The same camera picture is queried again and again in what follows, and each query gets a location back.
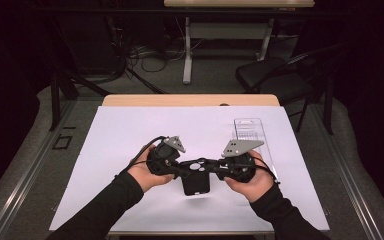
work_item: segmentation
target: white table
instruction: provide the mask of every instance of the white table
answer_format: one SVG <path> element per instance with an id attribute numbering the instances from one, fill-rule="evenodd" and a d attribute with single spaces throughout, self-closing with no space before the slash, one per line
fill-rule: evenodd
<path id="1" fill-rule="evenodd" d="M 50 230 L 57 229 L 99 193 L 151 139 L 180 135 L 179 161 L 220 158 L 233 119 L 260 118 L 283 194 L 304 218 L 328 230 L 326 218 L 289 119 L 273 95 L 115 95 L 98 109 Z M 272 233 L 247 200 L 210 175 L 207 194 L 185 196 L 180 179 L 147 192 L 111 228 L 110 235 Z"/>
<path id="2" fill-rule="evenodd" d="M 166 7 L 182 8 L 303 8 L 313 7 L 313 0 L 164 0 Z M 273 28 L 273 19 L 263 23 L 191 23 L 186 17 L 185 25 L 185 68 L 183 72 L 183 83 L 191 83 L 192 52 L 191 38 L 207 39 L 262 39 L 260 52 L 257 60 L 264 60 L 267 46 Z"/>

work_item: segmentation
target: transparent plastic case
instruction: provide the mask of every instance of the transparent plastic case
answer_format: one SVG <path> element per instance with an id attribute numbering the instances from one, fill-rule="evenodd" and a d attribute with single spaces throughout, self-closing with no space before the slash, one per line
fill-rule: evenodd
<path id="1" fill-rule="evenodd" d="M 255 148 L 270 170 L 277 177 L 276 169 L 270 155 L 269 145 L 264 134 L 263 124 L 259 118 L 237 118 L 234 119 L 233 138 L 238 140 L 260 140 L 264 144 Z"/>

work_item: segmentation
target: white desk leg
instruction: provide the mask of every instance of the white desk leg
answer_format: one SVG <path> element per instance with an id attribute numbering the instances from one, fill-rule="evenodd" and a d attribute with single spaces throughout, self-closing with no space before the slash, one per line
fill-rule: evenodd
<path id="1" fill-rule="evenodd" d="M 186 18 L 185 24 L 185 69 L 183 71 L 183 84 L 191 83 L 191 74 L 192 74 L 192 53 L 191 53 L 191 30 L 190 30 L 190 22 L 189 17 Z"/>
<path id="2" fill-rule="evenodd" d="M 269 22 L 267 23 L 263 45 L 261 46 L 260 53 L 257 53 L 257 61 L 264 60 L 264 57 L 266 56 L 267 47 L 269 46 L 269 41 L 271 37 L 271 31 L 273 30 L 273 23 L 274 23 L 274 19 L 270 19 Z"/>

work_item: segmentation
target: forearm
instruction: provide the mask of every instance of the forearm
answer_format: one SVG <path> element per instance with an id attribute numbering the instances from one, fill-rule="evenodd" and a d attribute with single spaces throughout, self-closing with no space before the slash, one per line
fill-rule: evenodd
<path id="1" fill-rule="evenodd" d="M 116 177 L 92 201 L 53 232 L 48 239 L 103 239 L 143 191 L 128 173 Z"/>
<path id="2" fill-rule="evenodd" d="M 298 208 L 292 206 L 291 201 L 283 197 L 276 184 L 260 199 L 251 203 L 251 207 L 260 218 L 273 225 L 279 239 L 329 239 L 302 217 Z"/>

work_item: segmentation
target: black horizontal bar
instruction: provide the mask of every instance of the black horizontal bar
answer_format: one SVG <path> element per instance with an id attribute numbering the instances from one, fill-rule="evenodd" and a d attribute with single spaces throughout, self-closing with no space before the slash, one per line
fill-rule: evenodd
<path id="1" fill-rule="evenodd" d="M 270 10 L 267 8 L 164 8 L 164 9 L 83 9 L 83 8 L 29 8 L 30 12 L 44 15 L 102 15 L 102 16 L 226 16 L 226 17 L 264 17 L 264 18 L 300 18 L 300 19 L 343 19 L 348 12 L 314 11 L 311 8 L 299 11 Z"/>

